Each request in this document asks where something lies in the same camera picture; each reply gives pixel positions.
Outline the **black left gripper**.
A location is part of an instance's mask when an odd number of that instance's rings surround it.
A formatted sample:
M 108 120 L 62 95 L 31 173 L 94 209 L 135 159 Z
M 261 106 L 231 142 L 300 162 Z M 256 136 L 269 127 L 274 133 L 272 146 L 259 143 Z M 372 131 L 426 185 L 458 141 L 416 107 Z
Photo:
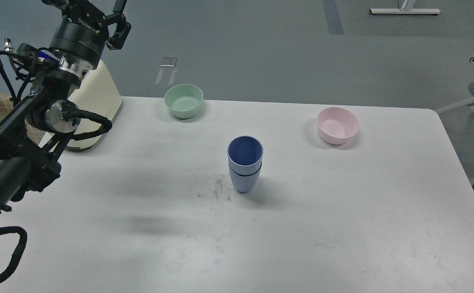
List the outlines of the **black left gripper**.
M 116 0 L 112 13 L 107 15 L 89 0 L 43 0 L 45 5 L 62 12 L 59 28 L 49 49 L 58 57 L 73 59 L 85 70 L 96 69 L 105 44 L 109 50 L 121 50 L 131 31 L 124 14 L 127 0 Z M 109 37 L 108 27 L 116 25 Z

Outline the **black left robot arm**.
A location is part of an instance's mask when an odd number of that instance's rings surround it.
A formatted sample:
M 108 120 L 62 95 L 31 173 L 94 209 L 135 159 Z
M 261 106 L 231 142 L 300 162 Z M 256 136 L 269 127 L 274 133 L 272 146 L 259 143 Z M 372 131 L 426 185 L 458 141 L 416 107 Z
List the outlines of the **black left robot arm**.
M 98 137 L 112 122 L 69 101 L 82 75 L 99 65 L 104 48 L 123 48 L 131 24 L 116 1 L 106 15 L 88 0 L 46 0 L 62 12 L 49 48 L 10 39 L 0 50 L 0 75 L 11 93 L 12 111 L 0 121 L 0 215 L 27 191 L 43 191 L 60 176 L 59 158 L 71 140 Z M 19 226 L 0 227 L 0 284 L 16 271 L 27 244 Z

